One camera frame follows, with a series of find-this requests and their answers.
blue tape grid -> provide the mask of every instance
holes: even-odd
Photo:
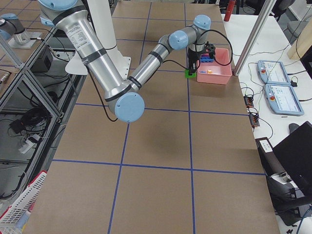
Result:
[[[145,27],[145,33],[144,33],[144,40],[133,40],[133,39],[117,39],[117,40],[129,40],[129,41],[141,41],[142,44],[142,50],[140,54],[140,63],[142,62],[143,58],[143,51],[144,51],[144,45],[145,42],[157,42],[157,41],[148,41],[146,40],[147,35],[147,28],[148,23],[150,20],[150,12],[152,8],[152,3],[150,3],[150,9],[149,14],[147,18],[147,23]],[[184,22],[185,26],[187,24],[186,20],[186,6],[184,4]],[[164,72],[181,72],[184,73],[184,71],[167,71],[167,70],[159,70]],[[215,115],[231,115],[231,116],[248,116],[247,114],[235,114],[235,113],[219,113],[219,112],[205,112],[205,111],[192,111],[191,110],[191,104],[190,104],[190,84],[189,80],[187,80],[187,97],[188,97],[188,109],[187,110],[172,110],[172,109],[156,109],[156,108],[145,108],[146,110],[155,110],[155,111],[172,111],[172,112],[184,112],[188,113],[188,120],[189,120],[189,144],[190,144],[190,168],[179,168],[179,167],[164,167],[164,166],[151,166],[151,165],[137,165],[137,164],[124,164],[124,155],[128,140],[128,134],[131,124],[127,124],[127,130],[121,155],[120,163],[111,163],[111,162],[97,162],[97,161],[81,161],[81,160],[66,160],[66,159],[53,159],[54,162],[65,162],[65,163],[84,163],[84,164],[100,164],[100,165],[110,165],[110,166],[118,166],[119,172],[117,176],[117,183],[115,188],[115,194],[114,194],[114,200],[112,204],[112,210],[111,210],[111,216],[109,221],[109,227],[107,234],[111,233],[112,230],[112,224],[114,220],[114,211],[115,206],[117,202],[117,196],[118,196],[118,188],[120,184],[120,177],[122,173],[123,167],[137,167],[137,168],[151,168],[151,169],[162,169],[162,170],[178,170],[178,171],[188,171],[190,172],[191,177],[191,193],[192,193],[192,223],[193,223],[193,234],[196,234],[196,223],[195,223],[195,191],[194,191],[194,172],[203,172],[203,173],[222,173],[222,174],[237,174],[237,175],[254,175],[254,176],[264,176],[264,173],[252,173],[252,172],[236,172],[236,171],[221,171],[221,170],[206,170],[206,169],[198,169],[194,168],[193,165],[193,149],[192,149],[192,121],[191,121],[191,113],[200,113],[200,114],[215,114]],[[84,105],[84,106],[95,106],[95,107],[101,107],[100,104],[88,104],[88,103],[76,103],[76,105]]]

red fire extinguisher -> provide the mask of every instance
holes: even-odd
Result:
[[[226,9],[224,21],[229,21],[230,20],[230,17],[231,17],[234,5],[235,5],[235,0],[230,0],[229,4],[228,4],[228,8]]]

computer monitor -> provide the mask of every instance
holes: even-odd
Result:
[[[312,195],[312,125],[303,123],[273,152],[302,193]]]

cardboard table surface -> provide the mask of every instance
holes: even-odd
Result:
[[[119,1],[130,73],[198,14],[225,34],[215,5]],[[185,65],[186,50],[168,59]],[[238,78],[197,83],[167,62],[140,94],[143,116],[111,123],[87,78],[24,233],[278,234]]]

white plastic crate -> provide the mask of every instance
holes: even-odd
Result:
[[[46,171],[40,172],[18,199],[0,216],[0,234],[21,233],[21,230],[15,225],[25,211],[37,200],[46,175]]]

